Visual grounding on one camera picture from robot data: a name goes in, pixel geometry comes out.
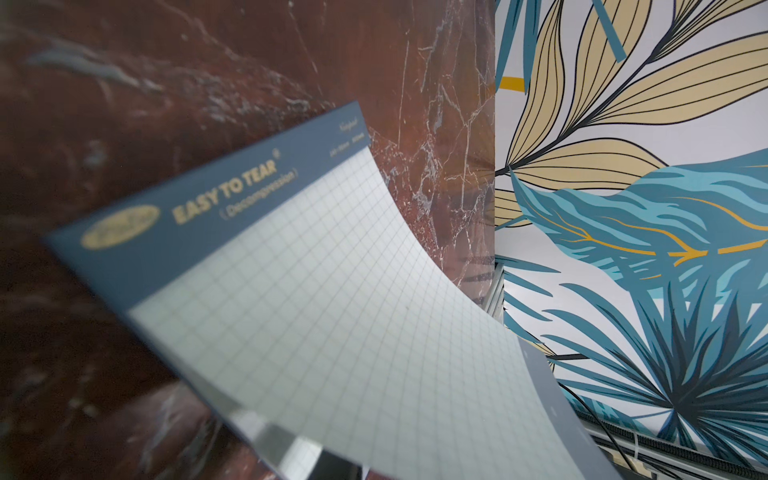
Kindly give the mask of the grey white memo pad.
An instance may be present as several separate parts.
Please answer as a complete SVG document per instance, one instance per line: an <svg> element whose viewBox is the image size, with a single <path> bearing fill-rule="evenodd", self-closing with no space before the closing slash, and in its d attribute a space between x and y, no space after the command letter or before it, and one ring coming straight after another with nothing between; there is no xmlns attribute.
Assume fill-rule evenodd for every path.
<svg viewBox="0 0 768 480"><path fill-rule="evenodd" d="M614 479L544 357L424 251L350 103L63 227L205 401L398 479Z"/></svg>

